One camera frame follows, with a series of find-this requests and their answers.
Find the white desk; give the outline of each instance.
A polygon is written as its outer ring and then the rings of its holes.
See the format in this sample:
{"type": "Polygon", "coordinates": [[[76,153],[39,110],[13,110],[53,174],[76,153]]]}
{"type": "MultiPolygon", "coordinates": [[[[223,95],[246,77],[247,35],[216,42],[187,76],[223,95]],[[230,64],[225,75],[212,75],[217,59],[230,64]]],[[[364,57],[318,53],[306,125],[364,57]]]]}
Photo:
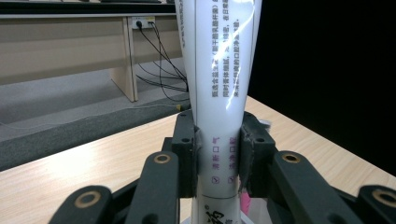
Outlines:
{"type": "MultiPolygon", "coordinates": [[[[154,16],[167,54],[181,57],[175,13],[0,12],[0,85],[110,68],[113,81],[125,95],[132,102],[138,100],[134,65],[157,61],[159,53],[132,29],[132,16],[154,16]]],[[[152,29],[144,32],[158,44],[152,29]]]]}

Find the bolt hole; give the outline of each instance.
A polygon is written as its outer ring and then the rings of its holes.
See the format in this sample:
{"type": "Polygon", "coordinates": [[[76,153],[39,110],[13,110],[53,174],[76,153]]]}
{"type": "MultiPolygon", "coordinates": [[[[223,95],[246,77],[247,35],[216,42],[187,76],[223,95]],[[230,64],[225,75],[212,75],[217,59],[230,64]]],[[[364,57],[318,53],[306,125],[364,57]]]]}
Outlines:
{"type": "Polygon", "coordinates": [[[158,216],[155,214],[148,214],[145,217],[143,217],[142,223],[143,224],[157,224],[158,216]]]}
{"type": "Polygon", "coordinates": [[[101,194],[96,190],[91,190],[79,195],[75,200],[75,207],[87,208],[99,202],[101,194]]]}
{"type": "Polygon", "coordinates": [[[167,163],[171,160],[170,156],[161,154],[154,158],[154,161],[157,163],[167,163]]]}
{"type": "Polygon", "coordinates": [[[288,161],[288,162],[291,162],[291,163],[300,162],[300,158],[296,157],[293,154],[283,154],[282,158],[283,158],[284,161],[288,161]]]}
{"type": "Polygon", "coordinates": [[[389,207],[396,208],[396,194],[391,191],[376,189],[373,191],[373,197],[389,207]]]}
{"type": "Polygon", "coordinates": [[[327,219],[333,224],[346,224],[346,221],[342,217],[334,213],[329,214],[327,219]]]}

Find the wire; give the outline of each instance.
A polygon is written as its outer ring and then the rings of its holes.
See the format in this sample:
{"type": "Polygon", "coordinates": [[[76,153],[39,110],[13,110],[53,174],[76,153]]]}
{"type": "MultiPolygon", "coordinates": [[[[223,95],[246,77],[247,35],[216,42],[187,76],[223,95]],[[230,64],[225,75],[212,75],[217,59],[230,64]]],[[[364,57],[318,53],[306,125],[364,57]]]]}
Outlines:
{"type": "MultiPolygon", "coordinates": [[[[143,70],[143,71],[145,71],[146,73],[148,73],[148,74],[150,74],[150,75],[152,75],[152,76],[154,76],[154,77],[159,77],[158,75],[155,75],[155,74],[152,74],[152,73],[150,73],[149,71],[147,71],[145,68],[143,68],[143,66],[139,63],[139,66],[140,66],[140,68],[143,70]]],[[[163,77],[163,78],[170,78],[170,79],[180,79],[179,77],[163,77]]]]}
{"type": "MultiPolygon", "coordinates": [[[[154,22],[152,22],[152,23],[151,23],[151,26],[152,26],[152,28],[154,28],[154,32],[155,32],[155,34],[156,34],[156,36],[158,37],[158,40],[159,40],[159,42],[160,42],[160,49],[163,48],[163,52],[165,53],[166,58],[169,59],[169,61],[170,61],[170,57],[168,56],[168,54],[166,53],[165,48],[163,47],[163,42],[161,42],[161,39],[160,39],[160,32],[159,32],[159,30],[158,30],[158,28],[157,28],[157,25],[156,25],[154,22]]],[[[187,80],[186,76],[184,76],[183,73],[180,72],[180,70],[178,70],[178,68],[177,68],[176,66],[174,66],[173,64],[172,64],[172,66],[174,67],[175,71],[177,72],[177,74],[178,74],[179,76],[182,76],[183,78],[185,78],[185,79],[187,80]]]]}
{"type": "Polygon", "coordinates": [[[165,58],[165,60],[168,61],[168,62],[173,66],[173,68],[174,68],[175,71],[177,72],[177,75],[180,76],[180,77],[183,77],[183,78],[187,81],[186,76],[184,76],[183,73],[180,72],[180,70],[172,63],[172,61],[170,60],[169,56],[167,55],[166,50],[165,50],[165,48],[163,47],[163,43],[161,42],[161,39],[160,39],[160,35],[159,35],[159,32],[158,32],[157,26],[155,26],[155,23],[154,23],[154,22],[151,22],[150,24],[151,24],[151,26],[154,28],[155,35],[157,36],[157,38],[159,38],[159,41],[160,41],[160,48],[163,49],[165,55],[163,55],[163,54],[161,53],[161,51],[160,51],[159,49],[157,49],[157,47],[149,40],[149,38],[143,33],[143,30],[139,29],[139,30],[140,30],[140,33],[142,33],[143,37],[145,37],[145,38],[147,39],[147,41],[150,43],[150,45],[151,45],[152,47],[154,47],[154,48],[157,50],[157,52],[159,52],[160,55],[162,55],[162,56],[165,58]]]}
{"type": "MultiPolygon", "coordinates": [[[[158,107],[158,106],[176,107],[177,108],[179,105],[145,105],[145,106],[138,106],[138,107],[127,107],[127,108],[124,108],[124,109],[145,109],[145,108],[152,108],[152,107],[158,107]]],[[[99,115],[89,115],[89,116],[86,116],[86,117],[81,118],[81,119],[75,119],[75,120],[64,122],[64,123],[44,123],[44,124],[40,124],[40,125],[33,126],[33,127],[15,127],[15,126],[12,126],[12,125],[9,125],[9,124],[5,124],[4,122],[1,122],[1,121],[0,121],[0,125],[8,127],[10,129],[15,129],[15,130],[30,130],[30,129],[41,128],[41,127],[44,127],[44,126],[64,125],[64,124],[80,121],[80,120],[83,120],[83,119],[99,117],[99,116],[102,116],[102,115],[105,115],[105,114],[108,114],[108,113],[103,113],[103,114],[99,114],[99,115]]]]}
{"type": "Polygon", "coordinates": [[[170,90],[174,90],[174,91],[187,91],[186,89],[182,89],[182,88],[174,87],[174,86],[169,86],[169,85],[166,85],[166,84],[161,84],[161,83],[158,83],[158,82],[155,82],[155,81],[151,81],[151,80],[145,79],[145,78],[140,77],[138,75],[136,75],[136,76],[138,78],[142,79],[142,81],[144,81],[144,82],[146,82],[146,83],[148,83],[150,85],[153,85],[153,86],[164,87],[166,89],[170,89],[170,90]]]}
{"type": "Polygon", "coordinates": [[[164,94],[164,95],[166,96],[166,98],[168,98],[169,100],[172,100],[172,101],[175,101],[175,102],[183,102],[183,101],[190,100],[189,98],[188,98],[188,99],[182,99],[182,100],[175,100],[175,99],[172,99],[170,96],[168,96],[168,94],[166,94],[166,92],[165,92],[164,89],[173,89],[174,87],[171,88],[171,86],[168,86],[168,85],[163,84],[163,77],[162,77],[162,70],[163,70],[163,69],[162,69],[162,65],[163,65],[162,62],[163,62],[163,57],[165,58],[166,61],[168,61],[168,62],[174,67],[175,71],[178,73],[177,76],[178,76],[181,80],[183,80],[183,81],[185,82],[185,84],[186,84],[186,89],[183,90],[183,91],[188,91],[188,90],[189,90],[188,83],[187,83],[187,78],[186,78],[186,77],[185,77],[185,76],[184,76],[184,75],[172,64],[172,62],[171,62],[169,56],[168,56],[167,53],[166,53],[165,48],[163,47],[163,44],[162,44],[161,38],[160,38],[160,33],[159,33],[157,27],[155,26],[155,24],[154,24],[153,22],[151,22],[150,24],[151,24],[151,26],[153,27],[154,33],[155,33],[155,35],[156,35],[157,38],[158,38],[159,48],[157,48],[157,47],[149,40],[149,38],[143,33],[143,29],[139,29],[139,30],[140,30],[140,33],[143,35],[143,37],[145,37],[145,38],[147,39],[147,41],[151,44],[151,46],[154,47],[154,48],[160,53],[160,64],[158,65],[158,66],[160,67],[160,75],[159,75],[160,83],[155,83],[155,82],[149,81],[149,80],[144,79],[144,78],[142,78],[142,77],[140,77],[140,76],[138,76],[138,77],[139,77],[140,79],[146,81],[146,82],[149,83],[149,84],[152,84],[152,85],[155,85],[155,86],[160,86],[161,89],[162,89],[162,91],[163,91],[163,94],[164,94]]]}

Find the gray floor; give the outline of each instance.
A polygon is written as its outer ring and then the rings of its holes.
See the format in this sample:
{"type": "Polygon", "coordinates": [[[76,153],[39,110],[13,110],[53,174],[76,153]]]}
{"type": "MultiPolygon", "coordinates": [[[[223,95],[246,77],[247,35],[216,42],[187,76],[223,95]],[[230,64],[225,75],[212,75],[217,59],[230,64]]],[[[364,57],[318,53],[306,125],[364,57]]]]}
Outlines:
{"type": "MultiPolygon", "coordinates": [[[[183,74],[181,58],[172,60],[173,65],[183,74]]],[[[159,74],[160,68],[154,63],[142,63],[150,73],[159,74]]],[[[168,62],[162,62],[162,76],[175,74],[168,62]]],[[[141,77],[159,82],[136,65],[141,77]]],[[[163,79],[164,84],[185,88],[179,79],[163,79]]],[[[129,99],[111,80],[109,70],[53,77],[0,86],[0,142],[30,133],[37,133],[51,127],[85,119],[92,116],[115,112],[124,108],[139,107],[166,95],[172,97],[184,93],[149,85],[137,79],[137,102],[129,99]]]]}

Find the black background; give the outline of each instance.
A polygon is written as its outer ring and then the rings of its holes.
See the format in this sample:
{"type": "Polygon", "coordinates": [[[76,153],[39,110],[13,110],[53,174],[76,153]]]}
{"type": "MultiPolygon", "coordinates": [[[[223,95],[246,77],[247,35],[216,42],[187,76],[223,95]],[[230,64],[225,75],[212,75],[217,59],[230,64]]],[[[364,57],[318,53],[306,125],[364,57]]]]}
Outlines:
{"type": "Polygon", "coordinates": [[[248,95],[396,175],[394,15],[380,1],[263,1],[248,95]]]}

